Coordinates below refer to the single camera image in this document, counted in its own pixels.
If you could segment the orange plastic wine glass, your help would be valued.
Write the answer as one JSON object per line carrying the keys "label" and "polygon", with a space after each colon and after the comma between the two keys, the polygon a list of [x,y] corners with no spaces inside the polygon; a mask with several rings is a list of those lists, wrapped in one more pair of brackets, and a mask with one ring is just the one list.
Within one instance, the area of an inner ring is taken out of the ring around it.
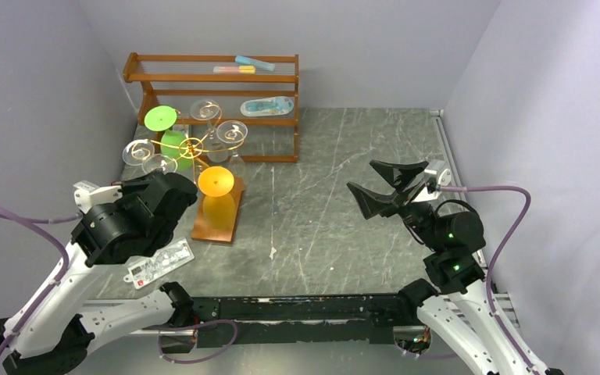
{"label": "orange plastic wine glass", "polygon": [[203,193],[202,212],[210,227],[226,230],[233,226],[236,206],[231,191],[234,176],[222,166],[204,170],[198,178],[198,188]]}

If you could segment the clear wine glass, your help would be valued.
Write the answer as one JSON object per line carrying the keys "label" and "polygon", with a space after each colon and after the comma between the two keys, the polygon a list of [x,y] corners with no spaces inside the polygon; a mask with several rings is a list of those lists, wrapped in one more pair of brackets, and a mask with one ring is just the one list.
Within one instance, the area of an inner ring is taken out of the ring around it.
{"label": "clear wine glass", "polygon": [[128,166],[141,166],[155,154],[155,146],[148,139],[136,139],[122,151],[122,160]]}
{"label": "clear wine glass", "polygon": [[238,154],[238,149],[244,144],[248,135],[247,126],[241,121],[228,120],[222,122],[217,128],[217,137],[227,146],[231,156],[228,169],[235,177],[245,178],[246,166],[243,158]]}
{"label": "clear wine glass", "polygon": [[201,99],[196,101],[190,108],[190,116],[195,120],[200,120],[207,125],[203,139],[203,149],[207,152],[206,157],[212,163],[223,163],[228,153],[222,142],[216,136],[215,121],[221,119],[221,108],[212,99]]}

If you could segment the green plastic wine glass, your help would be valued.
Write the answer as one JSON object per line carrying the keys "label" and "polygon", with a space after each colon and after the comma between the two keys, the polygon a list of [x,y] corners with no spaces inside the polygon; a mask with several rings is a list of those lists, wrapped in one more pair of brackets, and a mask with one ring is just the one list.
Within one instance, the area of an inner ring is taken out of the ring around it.
{"label": "green plastic wine glass", "polygon": [[162,159],[169,167],[175,165],[176,171],[184,171],[192,168],[193,161],[189,154],[182,157],[187,146],[184,141],[188,136],[173,126],[180,117],[180,112],[168,105],[158,105],[150,109],[144,118],[144,125],[152,131],[158,132],[162,137],[158,140],[159,151]]}

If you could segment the small clear glass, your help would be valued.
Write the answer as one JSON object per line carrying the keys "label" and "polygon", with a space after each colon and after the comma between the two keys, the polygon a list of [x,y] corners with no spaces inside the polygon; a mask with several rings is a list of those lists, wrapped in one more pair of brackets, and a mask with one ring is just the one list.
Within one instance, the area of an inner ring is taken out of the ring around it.
{"label": "small clear glass", "polygon": [[163,154],[154,154],[141,164],[141,169],[144,173],[175,173],[177,171],[177,167],[177,160]]}

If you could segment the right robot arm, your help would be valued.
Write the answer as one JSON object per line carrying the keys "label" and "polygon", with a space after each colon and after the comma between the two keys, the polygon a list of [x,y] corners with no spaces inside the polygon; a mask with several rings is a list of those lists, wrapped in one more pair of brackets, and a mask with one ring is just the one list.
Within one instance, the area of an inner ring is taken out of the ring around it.
{"label": "right robot arm", "polygon": [[459,212],[441,215],[432,206],[441,193],[464,190],[450,185],[447,163],[372,160],[370,166],[393,192],[384,195],[349,182],[362,216],[399,216],[415,240],[431,251],[423,261],[427,279],[401,289],[395,308],[371,310],[378,323],[424,326],[423,336],[401,341],[399,349],[419,358],[418,348],[436,334],[474,374],[561,374],[533,352],[494,298],[491,279],[473,256],[486,245],[479,213],[459,199],[454,200],[462,208]]}

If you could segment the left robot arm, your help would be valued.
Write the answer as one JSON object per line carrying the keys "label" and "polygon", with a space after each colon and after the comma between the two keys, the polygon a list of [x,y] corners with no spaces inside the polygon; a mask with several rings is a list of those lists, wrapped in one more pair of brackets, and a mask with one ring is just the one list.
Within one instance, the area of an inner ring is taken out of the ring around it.
{"label": "left robot arm", "polygon": [[80,222],[55,269],[19,312],[0,319],[4,371],[66,374],[95,350],[136,330],[197,323],[193,300],[176,282],[128,303],[82,311],[89,296],[130,258],[150,257],[167,246],[197,198],[190,179],[154,171],[116,182],[97,201],[80,202]]}

